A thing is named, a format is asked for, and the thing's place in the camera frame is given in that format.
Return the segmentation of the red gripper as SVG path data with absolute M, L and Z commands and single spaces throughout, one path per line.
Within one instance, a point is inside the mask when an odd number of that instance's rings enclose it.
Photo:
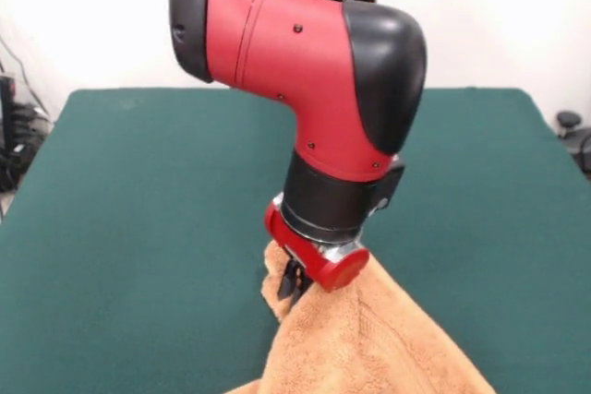
M 288 255 L 277 291 L 279 300 L 291 297 L 294 307 L 316 282 L 332 292 L 351 283 L 369 262 L 369 251 L 357 240 L 342 245 L 315 243 L 293 231 L 280 212 L 283 193 L 268 206 L 264 224 L 271 238 Z

